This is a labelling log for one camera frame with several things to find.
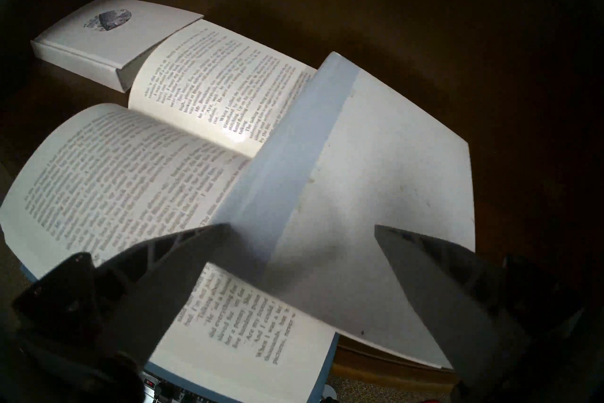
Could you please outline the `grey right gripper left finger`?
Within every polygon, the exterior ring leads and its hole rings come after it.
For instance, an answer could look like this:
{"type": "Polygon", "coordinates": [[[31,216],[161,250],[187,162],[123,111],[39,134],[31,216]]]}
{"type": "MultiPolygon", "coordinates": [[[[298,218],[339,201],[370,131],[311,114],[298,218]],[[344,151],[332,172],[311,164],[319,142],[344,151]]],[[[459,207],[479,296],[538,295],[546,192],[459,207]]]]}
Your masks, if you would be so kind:
{"type": "Polygon", "coordinates": [[[90,253],[73,254],[14,300],[18,339],[90,367],[116,356],[146,364],[230,231],[169,234],[99,266],[90,253]]]}

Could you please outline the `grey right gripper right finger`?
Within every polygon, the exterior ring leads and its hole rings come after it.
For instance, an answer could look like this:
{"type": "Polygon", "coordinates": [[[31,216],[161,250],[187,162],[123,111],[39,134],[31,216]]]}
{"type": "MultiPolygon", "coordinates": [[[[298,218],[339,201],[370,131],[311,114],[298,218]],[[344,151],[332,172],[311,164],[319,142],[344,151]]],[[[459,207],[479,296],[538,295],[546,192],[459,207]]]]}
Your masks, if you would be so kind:
{"type": "Polygon", "coordinates": [[[540,341],[566,338],[582,315],[571,288],[529,259],[501,265],[456,243],[375,226],[405,297],[464,386],[499,386],[540,341]]]}

